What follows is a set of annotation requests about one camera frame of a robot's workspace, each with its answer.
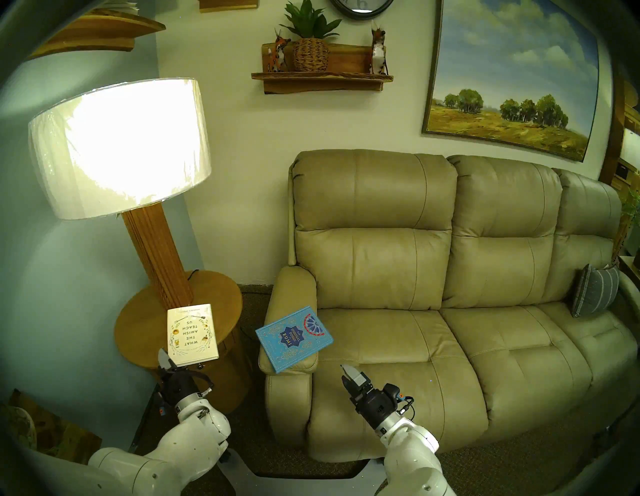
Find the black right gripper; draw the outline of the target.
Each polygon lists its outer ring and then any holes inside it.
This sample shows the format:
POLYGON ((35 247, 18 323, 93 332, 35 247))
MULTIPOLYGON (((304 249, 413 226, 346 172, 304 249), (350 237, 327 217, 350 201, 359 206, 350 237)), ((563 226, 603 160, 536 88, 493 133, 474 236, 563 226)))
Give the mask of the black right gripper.
POLYGON ((341 364, 342 384, 349 393, 350 401, 373 430, 387 417, 397 412, 400 389, 396 385, 385 385, 382 390, 373 387, 371 380, 355 367, 341 364))

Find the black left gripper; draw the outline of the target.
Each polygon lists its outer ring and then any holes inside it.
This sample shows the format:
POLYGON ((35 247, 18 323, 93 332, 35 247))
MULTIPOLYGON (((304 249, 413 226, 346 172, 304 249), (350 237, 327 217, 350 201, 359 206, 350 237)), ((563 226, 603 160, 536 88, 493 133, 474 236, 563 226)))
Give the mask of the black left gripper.
POLYGON ((174 368, 174 362, 165 349, 157 354, 158 372, 161 380, 160 396, 171 407, 187 407, 206 397, 214 388, 212 380, 203 372, 186 367, 174 368), (195 379, 206 382, 207 387, 200 390, 195 379))

